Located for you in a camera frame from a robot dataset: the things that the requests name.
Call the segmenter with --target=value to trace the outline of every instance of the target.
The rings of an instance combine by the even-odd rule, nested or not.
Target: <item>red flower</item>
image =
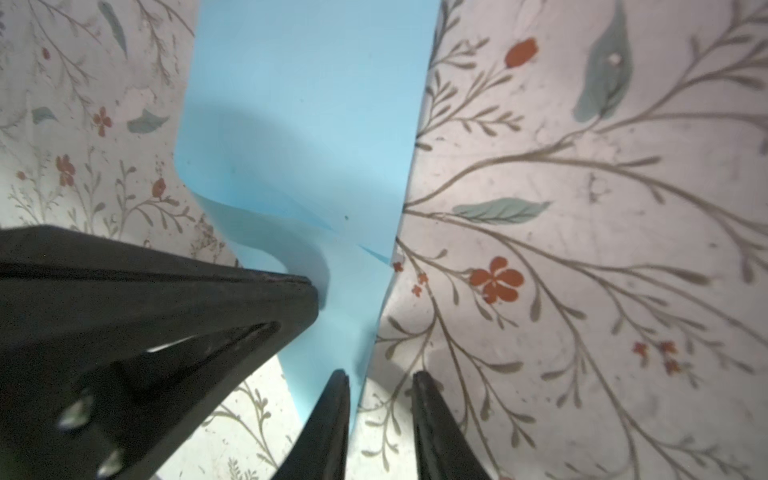
[[[59,171],[58,184],[62,187],[74,185],[74,165],[69,161],[69,155],[56,157],[56,170]]]
[[[664,353],[677,353],[677,347],[674,345],[674,342],[672,341],[660,343],[659,349]]]
[[[94,123],[98,126],[98,136],[105,136],[104,127],[110,128],[112,126],[112,119],[107,116],[106,108],[99,108],[98,113],[94,115]]]
[[[664,362],[664,368],[667,369],[667,375],[672,376],[675,373],[679,373],[680,370],[680,364],[677,363],[677,360],[667,360]]]
[[[507,64],[507,68],[519,67],[531,60],[537,53],[536,39],[531,37],[513,45],[507,52],[504,62]]]
[[[648,345],[646,343],[635,342],[632,348],[632,353],[636,353],[639,356],[648,356]]]
[[[478,269],[472,272],[469,277],[472,286],[485,285],[482,289],[482,295],[487,303],[494,303],[497,298],[505,302],[514,302],[518,299],[518,291],[509,288],[509,286],[520,286],[525,279],[523,274],[517,270],[502,270],[507,266],[507,263],[507,259],[504,257],[496,257],[491,260],[490,271]]]
[[[165,192],[165,180],[160,178],[152,184],[152,197],[160,198],[163,196],[163,192]]]

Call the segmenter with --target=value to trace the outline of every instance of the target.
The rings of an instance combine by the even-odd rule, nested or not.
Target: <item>light blue paper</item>
[[[318,286],[318,320],[279,354],[303,421],[334,369],[362,392],[437,4],[200,6],[176,168],[244,266]]]

